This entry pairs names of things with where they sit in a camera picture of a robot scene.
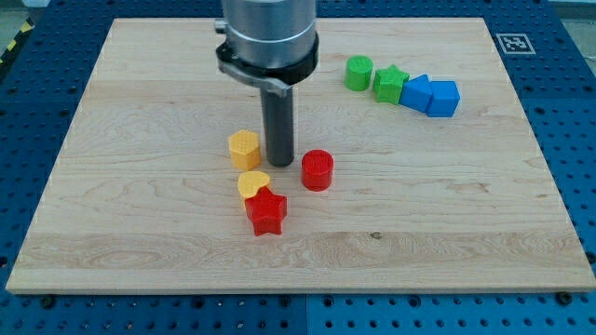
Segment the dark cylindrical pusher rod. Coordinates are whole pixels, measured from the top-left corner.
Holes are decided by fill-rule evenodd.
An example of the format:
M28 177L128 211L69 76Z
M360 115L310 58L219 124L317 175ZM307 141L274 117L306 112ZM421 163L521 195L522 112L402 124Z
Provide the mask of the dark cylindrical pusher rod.
M261 103L267 161L274 167L286 167L294 158L292 88L283 97L262 89Z

